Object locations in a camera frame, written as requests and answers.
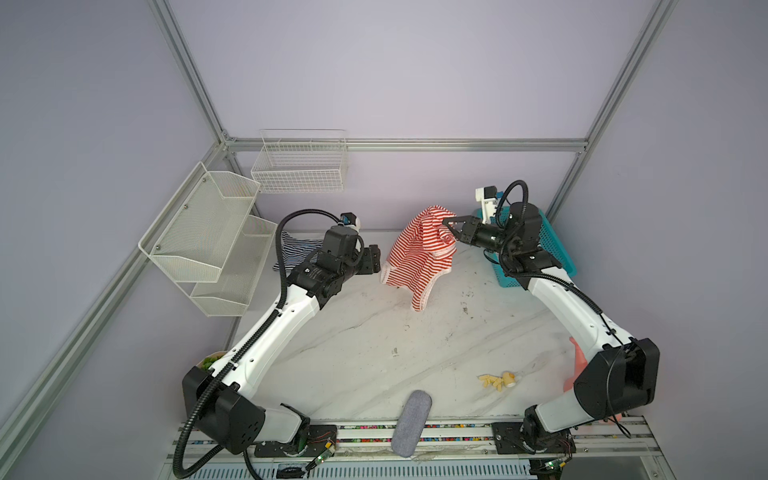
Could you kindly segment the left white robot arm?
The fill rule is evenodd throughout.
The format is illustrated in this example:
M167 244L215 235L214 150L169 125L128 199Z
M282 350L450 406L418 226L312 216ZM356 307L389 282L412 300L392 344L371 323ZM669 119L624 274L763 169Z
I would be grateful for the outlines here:
M178 451L194 429L214 442L214 451L239 455L257 441L290 444L307 417L289 406L259 406L255 396L269 368L298 331L356 275L381 270L381 250L358 231L337 225L321 245L281 280L273 306L233 348L208 367L192 367L182 380L187 421Z

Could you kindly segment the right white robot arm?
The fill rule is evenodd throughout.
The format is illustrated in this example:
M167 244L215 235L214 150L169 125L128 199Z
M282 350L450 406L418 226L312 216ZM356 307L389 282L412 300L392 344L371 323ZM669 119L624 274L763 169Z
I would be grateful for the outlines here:
M610 320L572 282L562 263L540 243L538 211L516 202L506 219L469 215L446 218L443 224L457 241L494 254L504 275L554 314L586 360L569 390L526 409L519 433L523 450L543 453L573 427L611 419L654 400L659 348Z

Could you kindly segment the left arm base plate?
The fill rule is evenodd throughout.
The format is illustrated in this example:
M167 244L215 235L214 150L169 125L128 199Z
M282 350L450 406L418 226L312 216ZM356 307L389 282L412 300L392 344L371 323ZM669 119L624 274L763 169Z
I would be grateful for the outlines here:
M338 427L332 424L310 424L305 431L304 443L280 443L276 441L257 441L253 445L256 458L299 458L310 459L326 450L327 443L335 443Z

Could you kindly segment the red white striped tank top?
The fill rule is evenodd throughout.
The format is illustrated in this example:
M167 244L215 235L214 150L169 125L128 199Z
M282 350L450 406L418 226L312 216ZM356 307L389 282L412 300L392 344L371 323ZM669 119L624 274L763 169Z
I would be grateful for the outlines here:
M416 312L426 309L437 280L451 272L457 240L443 221L454 216L439 205L420 212L400 233L382 266L381 282L409 291Z

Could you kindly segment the blue white striped tank top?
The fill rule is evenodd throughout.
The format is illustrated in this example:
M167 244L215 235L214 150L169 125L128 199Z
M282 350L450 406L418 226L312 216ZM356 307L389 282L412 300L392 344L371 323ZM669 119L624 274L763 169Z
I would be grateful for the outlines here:
M277 261L273 265L273 270L280 270L279 260L283 261L286 274L300 265L310 254L322 246L322 239L301 239L283 231L280 235L281 247L276 249Z

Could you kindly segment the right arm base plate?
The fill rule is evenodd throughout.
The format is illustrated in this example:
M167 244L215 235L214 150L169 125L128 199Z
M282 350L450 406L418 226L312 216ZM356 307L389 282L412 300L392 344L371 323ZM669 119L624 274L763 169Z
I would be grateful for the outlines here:
M576 449L569 430L550 433L524 422L494 422L491 430L498 454L570 455Z

